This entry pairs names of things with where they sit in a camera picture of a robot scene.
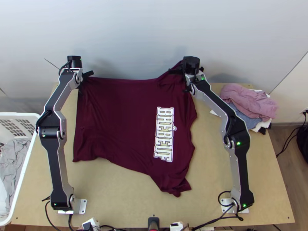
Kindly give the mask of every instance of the gray clothing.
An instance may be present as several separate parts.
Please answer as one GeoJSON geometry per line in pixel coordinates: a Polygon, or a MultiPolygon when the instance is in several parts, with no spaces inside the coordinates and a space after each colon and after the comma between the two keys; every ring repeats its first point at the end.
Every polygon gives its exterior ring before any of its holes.
{"type": "Polygon", "coordinates": [[[7,191],[7,199],[5,201],[7,211],[11,208],[23,161],[26,157],[29,145],[30,140],[20,138],[13,139],[1,147],[0,177],[7,191]]]}

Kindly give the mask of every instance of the robotic arm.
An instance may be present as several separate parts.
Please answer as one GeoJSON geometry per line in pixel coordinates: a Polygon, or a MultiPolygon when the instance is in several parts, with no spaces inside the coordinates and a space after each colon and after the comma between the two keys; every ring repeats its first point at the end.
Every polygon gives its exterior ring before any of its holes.
{"type": "Polygon", "coordinates": [[[87,200],[76,199],[67,178],[64,145],[67,140],[66,118],[61,109],[70,92],[80,86],[83,78],[93,72],[82,73],[80,56],[68,56],[59,71],[59,85],[45,104],[44,112],[36,123],[42,146],[46,149],[53,191],[50,203],[58,213],[85,213],[87,200]]]}
{"type": "Polygon", "coordinates": [[[254,203],[253,193],[249,190],[246,155],[250,144],[250,135],[245,122],[234,110],[211,90],[205,75],[199,70],[200,59],[193,56],[183,58],[182,72],[188,91],[199,100],[204,101],[221,117],[220,128],[224,148],[228,151],[233,178],[231,199],[238,206],[238,211],[254,203]]]}

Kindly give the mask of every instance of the black bag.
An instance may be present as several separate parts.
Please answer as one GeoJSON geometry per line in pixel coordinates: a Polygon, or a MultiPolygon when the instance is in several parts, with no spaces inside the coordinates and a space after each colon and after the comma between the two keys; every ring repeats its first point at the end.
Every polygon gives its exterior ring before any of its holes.
{"type": "Polygon", "coordinates": [[[308,125],[299,128],[296,142],[305,161],[308,163],[308,125]]]}

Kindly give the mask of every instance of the pink clothing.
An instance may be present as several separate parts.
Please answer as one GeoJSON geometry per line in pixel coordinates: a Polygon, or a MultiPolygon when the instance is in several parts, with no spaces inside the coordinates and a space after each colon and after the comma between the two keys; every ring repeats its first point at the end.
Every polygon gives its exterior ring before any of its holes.
{"type": "Polygon", "coordinates": [[[249,118],[260,117],[262,121],[268,121],[276,117],[275,112],[278,106],[263,91],[255,92],[239,84],[228,84],[221,89],[220,97],[227,104],[232,102],[249,118]]]}

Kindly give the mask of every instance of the power outlet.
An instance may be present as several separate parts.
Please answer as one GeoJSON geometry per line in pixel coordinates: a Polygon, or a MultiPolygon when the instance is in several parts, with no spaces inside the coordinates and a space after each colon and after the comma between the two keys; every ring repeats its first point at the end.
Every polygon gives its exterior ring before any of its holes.
{"type": "Polygon", "coordinates": [[[304,110],[302,110],[300,114],[302,114],[303,112],[306,112],[306,110],[308,110],[308,108],[305,108],[304,110]]]}

